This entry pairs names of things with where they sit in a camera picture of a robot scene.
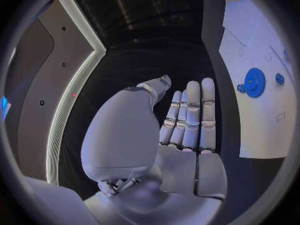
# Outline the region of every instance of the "led light strip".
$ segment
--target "led light strip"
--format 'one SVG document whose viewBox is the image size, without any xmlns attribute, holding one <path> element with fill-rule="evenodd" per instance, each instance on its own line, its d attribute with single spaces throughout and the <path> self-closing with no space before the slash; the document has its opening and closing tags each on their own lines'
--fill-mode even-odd
<svg viewBox="0 0 300 225">
<path fill-rule="evenodd" d="M 50 184 L 59 185 L 59 156 L 61 142 L 77 96 L 91 73 L 106 53 L 104 45 L 74 0 L 59 0 L 72 21 L 94 51 L 86 58 L 66 87 L 55 111 L 47 141 L 46 175 Z"/>
</svg>

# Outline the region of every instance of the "white light strip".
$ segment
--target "white light strip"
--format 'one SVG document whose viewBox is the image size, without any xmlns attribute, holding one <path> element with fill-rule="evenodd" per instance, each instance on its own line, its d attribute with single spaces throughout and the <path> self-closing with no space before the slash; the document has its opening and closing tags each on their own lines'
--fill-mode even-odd
<svg viewBox="0 0 300 225">
<path fill-rule="evenodd" d="M 66 87 L 51 123 L 46 152 L 46 176 L 50 184 L 59 185 L 59 156 L 61 142 L 71 110 L 76 102 L 77 96 L 91 73 L 106 53 L 104 45 L 82 14 L 74 0 L 59 0 L 72 21 L 80 30 L 85 39 L 93 47 L 94 51 L 86 58 L 79 67 L 70 83 Z"/>
</svg>

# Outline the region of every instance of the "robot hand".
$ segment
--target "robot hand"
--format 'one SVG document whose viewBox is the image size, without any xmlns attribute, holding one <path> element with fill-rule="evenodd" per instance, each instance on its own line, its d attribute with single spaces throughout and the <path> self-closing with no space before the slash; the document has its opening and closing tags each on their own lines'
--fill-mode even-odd
<svg viewBox="0 0 300 225">
<path fill-rule="evenodd" d="M 199 133 L 201 107 L 202 121 Z M 202 80 L 201 89 L 198 82 L 190 81 L 186 90 L 174 93 L 166 119 L 159 132 L 159 143 L 177 147 L 186 152 L 201 151 L 205 154 L 215 151 L 215 84 L 211 78 Z"/>
</svg>

